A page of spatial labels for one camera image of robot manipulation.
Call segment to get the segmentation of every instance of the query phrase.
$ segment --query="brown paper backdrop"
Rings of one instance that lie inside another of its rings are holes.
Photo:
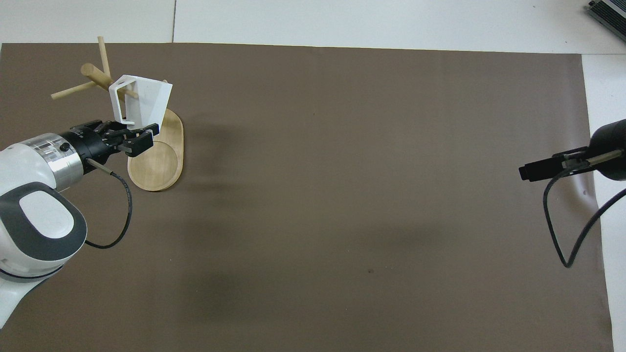
[[[611,351],[596,226],[571,270],[517,168],[589,139],[581,59],[219,44],[109,44],[113,76],[167,79],[185,169],[133,187],[114,249],[27,296],[3,351]],[[110,120],[97,44],[4,44],[0,145]],[[126,157],[107,164],[126,175]],[[64,192],[111,241],[125,195]],[[569,248],[590,175],[551,196]]]

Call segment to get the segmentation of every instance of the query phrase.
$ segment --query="black cable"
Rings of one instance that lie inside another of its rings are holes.
[[[563,252],[561,251],[561,247],[558,245],[557,235],[555,235],[554,228],[552,226],[552,220],[550,220],[550,212],[548,211],[548,193],[550,192],[550,189],[552,188],[552,186],[559,179],[565,176],[568,176],[570,175],[570,173],[576,170],[580,170],[581,168],[587,168],[588,166],[589,166],[589,162],[585,161],[585,162],[579,163],[578,165],[574,165],[572,167],[566,168],[565,170],[563,170],[562,172],[554,176],[550,180],[548,185],[546,186],[545,191],[543,191],[543,211],[546,215],[546,221],[548,222],[548,229],[550,230],[550,236],[552,237],[552,242],[554,243],[554,247],[557,250],[558,257],[559,259],[561,259],[561,263],[567,268],[571,267],[572,264],[574,263],[574,259],[576,258],[576,255],[578,254],[578,250],[580,249],[580,246],[582,245],[583,240],[585,239],[585,237],[591,230],[592,226],[600,218],[600,216],[602,216],[602,214],[604,214],[604,212],[606,212],[608,208],[610,208],[613,204],[615,204],[618,200],[620,200],[622,197],[626,195],[626,189],[623,189],[621,192],[614,195],[613,198],[609,199],[608,202],[606,202],[601,208],[598,209],[598,211],[595,212],[593,216],[591,216],[591,219],[589,219],[585,227],[583,227],[583,230],[580,232],[580,235],[578,235],[578,239],[576,240],[576,243],[574,244],[572,253],[570,254],[570,258],[567,259],[566,261],[563,256]]]
[[[93,242],[85,240],[86,244],[90,245],[91,247],[98,248],[98,249],[111,248],[115,246],[117,243],[119,243],[121,239],[124,238],[124,235],[126,234],[126,231],[128,230],[128,226],[130,225],[130,217],[133,215],[133,196],[130,194],[130,188],[128,187],[128,184],[117,173],[111,172],[110,175],[118,179],[124,185],[124,188],[126,189],[126,196],[128,197],[128,215],[126,216],[126,223],[124,224],[124,228],[122,229],[118,238],[112,243],[102,246],[102,245],[95,244]]]

